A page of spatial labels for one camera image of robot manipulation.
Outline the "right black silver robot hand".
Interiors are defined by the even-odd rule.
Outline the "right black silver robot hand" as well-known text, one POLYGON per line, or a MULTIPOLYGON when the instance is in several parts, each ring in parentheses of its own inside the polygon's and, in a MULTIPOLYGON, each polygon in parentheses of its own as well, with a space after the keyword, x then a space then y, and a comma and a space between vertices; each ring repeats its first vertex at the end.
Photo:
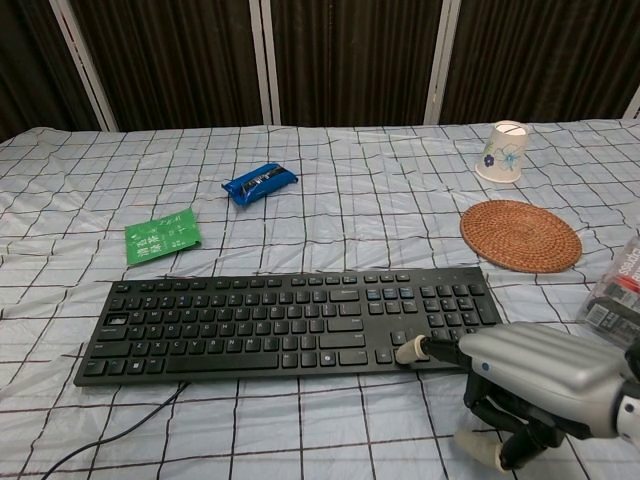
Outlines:
POLYGON ((458 340, 419 335, 401 365, 435 358, 467 373, 464 405, 504 442, 459 430, 457 446, 500 472, 523 467, 566 436, 639 443, 639 345, 627 350, 536 323, 480 329, 458 340))

